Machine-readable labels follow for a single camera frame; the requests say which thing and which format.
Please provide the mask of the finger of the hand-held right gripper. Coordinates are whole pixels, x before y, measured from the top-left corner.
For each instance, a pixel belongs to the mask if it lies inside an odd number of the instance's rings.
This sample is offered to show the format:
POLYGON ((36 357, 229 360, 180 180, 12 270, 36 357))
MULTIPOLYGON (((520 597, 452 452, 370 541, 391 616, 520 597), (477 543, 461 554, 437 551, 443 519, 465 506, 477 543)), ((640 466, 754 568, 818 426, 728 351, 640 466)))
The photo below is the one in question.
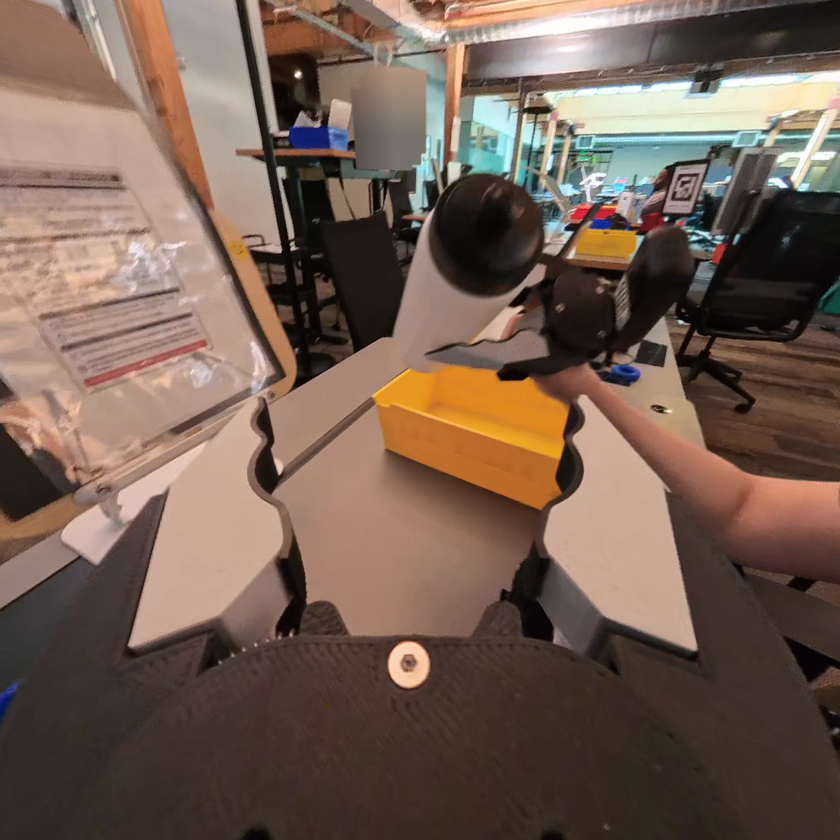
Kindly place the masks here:
POLYGON ((543 293, 545 289, 523 289, 497 315, 490 324, 474 338, 480 341, 500 342, 508 340, 523 329, 540 331, 545 326, 543 293))
POLYGON ((585 354, 574 351, 548 332, 520 330, 508 339, 457 343, 425 354, 429 363, 492 371, 503 382, 521 382, 555 375, 585 363, 585 354))

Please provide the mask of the white bottle black cap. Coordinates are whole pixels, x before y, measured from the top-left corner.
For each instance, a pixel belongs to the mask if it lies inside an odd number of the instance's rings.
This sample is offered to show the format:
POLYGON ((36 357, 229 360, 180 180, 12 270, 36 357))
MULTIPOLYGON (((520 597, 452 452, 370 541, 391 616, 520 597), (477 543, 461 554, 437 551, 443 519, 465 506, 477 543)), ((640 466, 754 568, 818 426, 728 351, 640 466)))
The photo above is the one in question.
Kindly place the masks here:
POLYGON ((392 333, 402 361, 430 372, 437 352, 470 344, 543 276, 542 212, 498 175, 448 186, 421 227, 392 333))

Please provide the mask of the yellow plastic bin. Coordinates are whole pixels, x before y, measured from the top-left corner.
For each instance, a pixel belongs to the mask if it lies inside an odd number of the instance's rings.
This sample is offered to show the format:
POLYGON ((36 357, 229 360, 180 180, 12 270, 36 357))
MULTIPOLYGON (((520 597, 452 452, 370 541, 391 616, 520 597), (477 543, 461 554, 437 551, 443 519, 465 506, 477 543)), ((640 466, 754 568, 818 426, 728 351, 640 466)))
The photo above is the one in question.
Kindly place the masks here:
POLYGON ((575 240, 574 251, 579 257, 630 259, 636 248, 633 230, 588 227, 575 240))
POLYGON ((373 400, 388 451, 535 510, 560 495, 570 408, 531 380, 405 371, 373 400))

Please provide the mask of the person's right forearm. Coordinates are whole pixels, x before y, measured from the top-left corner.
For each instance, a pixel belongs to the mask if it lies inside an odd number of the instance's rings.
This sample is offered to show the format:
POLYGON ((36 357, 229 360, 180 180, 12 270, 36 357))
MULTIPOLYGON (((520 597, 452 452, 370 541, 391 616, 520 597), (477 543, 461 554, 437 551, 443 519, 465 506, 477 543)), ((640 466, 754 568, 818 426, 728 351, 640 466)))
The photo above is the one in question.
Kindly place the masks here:
POLYGON ((599 381, 585 396, 730 560, 838 584, 838 483, 752 475, 657 427, 599 381))

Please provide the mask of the person's right hand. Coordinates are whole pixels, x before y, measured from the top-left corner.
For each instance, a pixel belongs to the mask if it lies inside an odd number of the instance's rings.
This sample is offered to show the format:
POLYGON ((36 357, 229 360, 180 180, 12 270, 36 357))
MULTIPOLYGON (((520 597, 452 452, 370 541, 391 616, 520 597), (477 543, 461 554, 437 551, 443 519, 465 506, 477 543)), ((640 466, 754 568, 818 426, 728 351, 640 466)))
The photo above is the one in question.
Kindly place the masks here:
POLYGON ((605 415, 615 409, 616 394, 605 384, 589 363, 584 362, 563 371, 536 375, 534 384, 546 396, 563 403, 572 403, 585 396, 605 415))

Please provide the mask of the white stand base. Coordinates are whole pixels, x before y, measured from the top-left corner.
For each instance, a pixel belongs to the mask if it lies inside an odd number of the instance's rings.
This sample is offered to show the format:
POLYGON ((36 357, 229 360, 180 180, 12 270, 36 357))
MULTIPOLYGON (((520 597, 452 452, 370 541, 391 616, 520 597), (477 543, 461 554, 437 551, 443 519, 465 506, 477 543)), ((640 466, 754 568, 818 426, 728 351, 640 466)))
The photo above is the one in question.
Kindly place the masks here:
POLYGON ((99 564, 148 500, 167 490, 206 446, 207 443, 195 446, 121 489, 116 496, 119 505, 116 519, 111 519, 102 505, 82 513, 64 528, 60 535, 62 542, 86 561, 99 564))

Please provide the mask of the black straight-back chair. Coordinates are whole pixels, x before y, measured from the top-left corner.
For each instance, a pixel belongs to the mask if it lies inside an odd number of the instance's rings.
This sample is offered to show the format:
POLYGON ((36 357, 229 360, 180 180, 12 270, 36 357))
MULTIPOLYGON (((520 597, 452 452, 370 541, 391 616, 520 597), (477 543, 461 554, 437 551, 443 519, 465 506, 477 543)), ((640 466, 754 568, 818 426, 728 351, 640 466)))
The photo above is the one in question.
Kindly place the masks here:
POLYGON ((405 280, 385 213, 322 223, 321 238, 353 351, 390 338, 405 280))

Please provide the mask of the fiducial marker sign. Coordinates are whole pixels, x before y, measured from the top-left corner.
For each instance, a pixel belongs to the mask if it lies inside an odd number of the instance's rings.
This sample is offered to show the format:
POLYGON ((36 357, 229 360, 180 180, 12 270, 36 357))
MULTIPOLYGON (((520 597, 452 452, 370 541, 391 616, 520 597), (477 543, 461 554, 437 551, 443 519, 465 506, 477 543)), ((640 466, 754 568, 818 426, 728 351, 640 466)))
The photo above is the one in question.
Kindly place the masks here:
POLYGON ((667 217, 688 217, 693 214, 711 161, 699 159, 679 161, 673 165, 662 209, 667 217))

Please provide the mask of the small black cart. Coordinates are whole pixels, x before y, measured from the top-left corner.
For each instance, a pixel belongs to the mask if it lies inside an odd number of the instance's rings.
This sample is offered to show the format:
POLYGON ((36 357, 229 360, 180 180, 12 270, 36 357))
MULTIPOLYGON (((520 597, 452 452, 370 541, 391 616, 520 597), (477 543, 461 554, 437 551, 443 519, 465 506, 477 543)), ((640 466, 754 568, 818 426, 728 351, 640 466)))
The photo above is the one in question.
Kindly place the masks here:
POLYGON ((291 320, 282 320, 282 325, 294 347, 299 345, 301 332, 306 331, 309 344, 322 341, 321 312, 337 302, 331 286, 329 263, 323 254, 310 258, 312 282, 304 280, 293 286, 287 278, 286 258, 281 245, 266 242, 261 234, 247 234, 244 237, 247 250, 265 281, 269 299, 279 315, 290 314, 291 320))

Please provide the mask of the black pole stand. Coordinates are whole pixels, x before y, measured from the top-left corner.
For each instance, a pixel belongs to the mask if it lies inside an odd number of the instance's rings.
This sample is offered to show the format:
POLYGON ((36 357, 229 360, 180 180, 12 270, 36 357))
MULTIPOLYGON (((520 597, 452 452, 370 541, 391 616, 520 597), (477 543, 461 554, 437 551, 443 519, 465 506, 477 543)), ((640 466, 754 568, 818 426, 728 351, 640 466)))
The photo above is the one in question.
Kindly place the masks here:
POLYGON ((283 192, 277 174, 277 158, 275 147, 270 134, 266 103, 264 99, 261 77, 256 56, 253 30, 250 25, 249 11, 246 1, 235 1, 238 23, 245 53, 248 79, 255 105, 255 115, 259 128, 261 151, 266 166, 269 182, 271 202, 276 218, 276 225, 280 237, 281 261, 285 269, 285 276, 290 298, 290 307, 295 321, 297 347, 297 375, 295 386, 309 383, 313 378, 327 371, 334 365, 334 359, 325 353, 312 353, 308 342, 308 330, 301 303, 301 291, 298 285, 298 275, 291 253, 291 242, 288 234, 286 215, 283 206, 283 192))

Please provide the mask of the blue bin with white boxes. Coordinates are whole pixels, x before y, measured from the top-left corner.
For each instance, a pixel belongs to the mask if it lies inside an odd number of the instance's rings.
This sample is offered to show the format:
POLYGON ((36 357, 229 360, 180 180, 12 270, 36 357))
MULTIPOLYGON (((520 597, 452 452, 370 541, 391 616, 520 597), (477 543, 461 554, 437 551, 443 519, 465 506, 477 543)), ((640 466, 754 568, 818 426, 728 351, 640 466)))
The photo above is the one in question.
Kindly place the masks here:
POLYGON ((293 126, 289 129, 290 146, 297 151, 339 151, 349 149, 350 133, 330 125, 293 126))

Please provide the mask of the wooden standing desk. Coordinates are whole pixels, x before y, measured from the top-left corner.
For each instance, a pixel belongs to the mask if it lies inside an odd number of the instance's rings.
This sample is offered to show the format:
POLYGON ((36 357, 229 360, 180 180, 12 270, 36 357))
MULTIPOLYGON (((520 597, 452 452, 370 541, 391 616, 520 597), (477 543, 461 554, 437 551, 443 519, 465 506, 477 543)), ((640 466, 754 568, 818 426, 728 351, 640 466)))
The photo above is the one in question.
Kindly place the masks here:
MULTIPOLYGON (((353 150, 318 152, 282 148, 275 150, 275 156, 297 282, 304 280, 310 285, 310 258, 316 254, 323 254, 326 259, 319 226, 324 220, 334 220, 329 182, 337 181, 342 194, 346 193, 347 182, 368 182, 370 208, 377 212, 382 210, 388 186, 397 179, 399 171, 361 169, 356 164, 353 150)), ((312 353, 322 353, 314 348, 320 343, 348 343, 348 340, 338 333, 340 314, 338 298, 336 303, 322 310, 324 339, 309 345, 312 353)))

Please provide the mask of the clear-sleeved instruction sheet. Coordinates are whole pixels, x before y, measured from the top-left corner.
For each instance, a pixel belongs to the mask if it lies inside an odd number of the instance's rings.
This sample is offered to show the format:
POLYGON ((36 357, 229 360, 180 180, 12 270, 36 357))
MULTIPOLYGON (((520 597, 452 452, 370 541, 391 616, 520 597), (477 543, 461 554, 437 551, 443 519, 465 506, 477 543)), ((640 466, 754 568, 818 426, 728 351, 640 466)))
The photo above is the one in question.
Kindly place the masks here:
POLYGON ((2 513, 113 484, 294 379, 247 248, 131 108, 2 89, 2 513))

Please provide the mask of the instruction sheet on stand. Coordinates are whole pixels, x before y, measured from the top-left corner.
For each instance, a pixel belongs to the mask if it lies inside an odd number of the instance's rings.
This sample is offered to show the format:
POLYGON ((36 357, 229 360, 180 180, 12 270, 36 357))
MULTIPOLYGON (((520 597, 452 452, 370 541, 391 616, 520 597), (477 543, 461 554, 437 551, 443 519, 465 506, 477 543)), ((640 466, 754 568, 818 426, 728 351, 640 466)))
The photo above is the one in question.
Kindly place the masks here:
MULTIPOLYGON (((58 11, 37 2, 2 2, 4 88, 135 110, 147 122, 164 152, 171 156, 178 174, 200 198, 172 152, 166 148, 157 126, 135 107, 102 66, 100 59, 91 52, 84 36, 58 11)), ((200 440, 215 434, 242 406, 257 397, 268 401, 270 395, 249 397, 225 418, 201 432, 190 433, 185 439, 200 440)))

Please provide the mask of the wooden support post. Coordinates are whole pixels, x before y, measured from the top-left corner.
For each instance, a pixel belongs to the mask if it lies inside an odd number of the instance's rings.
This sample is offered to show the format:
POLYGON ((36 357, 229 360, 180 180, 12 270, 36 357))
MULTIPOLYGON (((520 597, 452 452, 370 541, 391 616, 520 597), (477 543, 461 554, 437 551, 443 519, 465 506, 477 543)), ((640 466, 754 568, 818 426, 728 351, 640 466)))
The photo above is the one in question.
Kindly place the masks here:
POLYGON ((120 1, 123 33, 164 135, 187 180, 206 208, 214 200, 184 93, 181 72, 161 1, 120 1))

